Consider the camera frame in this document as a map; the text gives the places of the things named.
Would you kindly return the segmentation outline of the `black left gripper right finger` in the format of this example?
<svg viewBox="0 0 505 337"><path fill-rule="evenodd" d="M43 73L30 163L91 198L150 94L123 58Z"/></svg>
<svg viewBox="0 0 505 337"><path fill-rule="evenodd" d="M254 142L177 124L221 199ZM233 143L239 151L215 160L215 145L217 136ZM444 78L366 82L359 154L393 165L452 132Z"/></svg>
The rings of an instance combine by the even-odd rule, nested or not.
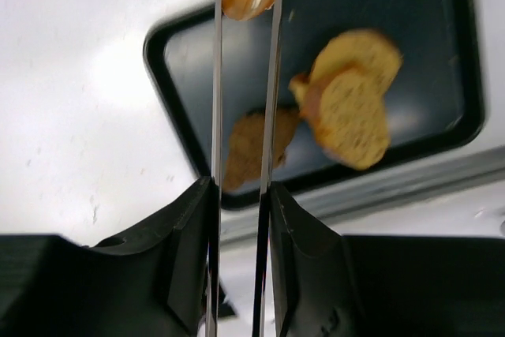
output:
<svg viewBox="0 0 505 337"><path fill-rule="evenodd" d="M271 186L280 336L501 336L501 238L340 235Z"/></svg>

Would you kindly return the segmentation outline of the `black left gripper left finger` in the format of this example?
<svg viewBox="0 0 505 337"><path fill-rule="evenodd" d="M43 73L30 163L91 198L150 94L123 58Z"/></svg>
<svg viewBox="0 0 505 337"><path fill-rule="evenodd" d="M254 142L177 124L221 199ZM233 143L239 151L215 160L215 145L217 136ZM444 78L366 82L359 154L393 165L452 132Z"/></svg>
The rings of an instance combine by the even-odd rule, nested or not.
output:
<svg viewBox="0 0 505 337"><path fill-rule="evenodd" d="M215 185L94 246L1 237L4 336L194 336L215 319Z"/></svg>

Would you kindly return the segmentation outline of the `silver metal tongs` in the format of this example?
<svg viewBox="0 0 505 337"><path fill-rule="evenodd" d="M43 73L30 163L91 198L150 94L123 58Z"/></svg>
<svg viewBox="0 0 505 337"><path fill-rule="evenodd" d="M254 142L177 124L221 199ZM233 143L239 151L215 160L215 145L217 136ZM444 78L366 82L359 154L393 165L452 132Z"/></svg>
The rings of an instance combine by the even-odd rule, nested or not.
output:
<svg viewBox="0 0 505 337"><path fill-rule="evenodd" d="M265 112L244 116L234 124L229 139L229 155L227 160L223 160L223 14L242 21L249 20L268 8L273 9L273 15ZM223 190L237 189L249 180L259 179L260 181L252 335L262 336L265 321L271 212L269 189L272 168L278 155L282 153L274 142L279 88L282 0L215 0L214 13L211 176L215 186L216 203L221 201Z"/></svg>

